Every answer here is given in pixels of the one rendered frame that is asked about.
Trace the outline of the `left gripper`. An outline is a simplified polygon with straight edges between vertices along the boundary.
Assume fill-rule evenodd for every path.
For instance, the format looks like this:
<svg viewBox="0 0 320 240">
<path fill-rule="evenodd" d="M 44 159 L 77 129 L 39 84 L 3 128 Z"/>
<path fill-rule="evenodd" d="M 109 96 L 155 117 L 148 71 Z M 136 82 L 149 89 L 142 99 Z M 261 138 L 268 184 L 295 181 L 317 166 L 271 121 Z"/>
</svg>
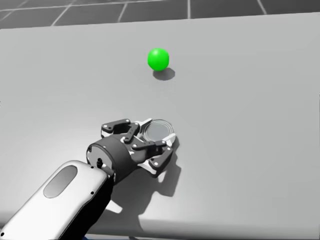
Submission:
<svg viewBox="0 0 320 240">
<path fill-rule="evenodd" d="M 176 134 L 162 140 L 140 140 L 138 137 L 151 122 L 151 118 L 143 121 L 124 118 L 102 124 L 102 139 L 87 148 L 88 164 L 113 176 L 115 184 L 139 168 L 157 178 L 173 156 Z"/>
</svg>

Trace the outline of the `green ball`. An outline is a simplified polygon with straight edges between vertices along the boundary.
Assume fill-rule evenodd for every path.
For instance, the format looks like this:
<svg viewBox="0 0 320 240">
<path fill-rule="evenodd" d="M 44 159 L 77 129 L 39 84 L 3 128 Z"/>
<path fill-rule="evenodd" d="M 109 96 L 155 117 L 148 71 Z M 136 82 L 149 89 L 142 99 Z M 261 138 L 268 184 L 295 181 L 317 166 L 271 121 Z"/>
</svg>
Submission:
<svg viewBox="0 0 320 240">
<path fill-rule="evenodd" d="M 169 53 L 163 48 L 153 48 L 147 56 L 147 63 L 154 71 L 166 69 L 170 62 Z"/>
</svg>

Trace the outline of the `round can with grey lid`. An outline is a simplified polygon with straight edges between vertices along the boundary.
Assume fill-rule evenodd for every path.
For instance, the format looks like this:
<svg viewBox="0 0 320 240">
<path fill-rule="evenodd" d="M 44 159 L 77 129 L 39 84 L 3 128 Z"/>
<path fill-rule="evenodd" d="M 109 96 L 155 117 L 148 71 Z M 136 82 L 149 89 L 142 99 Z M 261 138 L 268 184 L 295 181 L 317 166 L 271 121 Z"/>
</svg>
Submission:
<svg viewBox="0 0 320 240">
<path fill-rule="evenodd" d="M 173 126 L 166 120 L 154 119 L 146 125 L 142 136 L 147 141 L 166 141 L 172 145 L 176 140 Z"/>
</svg>

